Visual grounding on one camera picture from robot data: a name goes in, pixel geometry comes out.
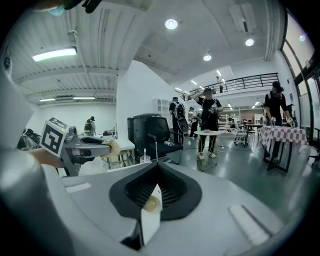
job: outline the staircase railing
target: staircase railing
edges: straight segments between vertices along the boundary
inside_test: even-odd
[[[258,75],[250,75],[245,77],[240,77],[236,79],[227,80],[224,82],[217,82],[211,85],[204,86],[203,88],[197,88],[189,91],[188,93],[179,93],[183,100],[189,100],[190,97],[195,94],[202,92],[205,88],[211,88],[213,94],[220,94],[225,92],[231,92],[241,89],[250,89],[257,87],[272,86],[274,81],[279,81],[278,73],[266,73]]]

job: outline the checkered tablecloth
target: checkered tablecloth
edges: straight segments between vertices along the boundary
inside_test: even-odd
[[[268,150],[271,141],[308,145],[304,129],[264,125],[261,128],[261,143]]]

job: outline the floor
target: floor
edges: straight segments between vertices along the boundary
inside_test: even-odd
[[[314,148],[294,147],[287,174],[277,169],[267,171],[268,164],[263,162],[263,148],[258,138],[248,138],[249,145],[235,145],[235,135],[223,133],[217,138],[217,165],[204,172],[228,179],[254,197],[265,203],[278,217],[287,224],[296,216],[303,214],[313,194],[320,184],[319,165],[312,167],[316,155]],[[181,155],[181,166],[200,171],[197,162],[198,138],[186,137]],[[204,155],[207,158],[209,138],[206,140]],[[285,147],[281,165],[288,159],[288,148]],[[174,161],[178,160],[176,152],[169,154]]]

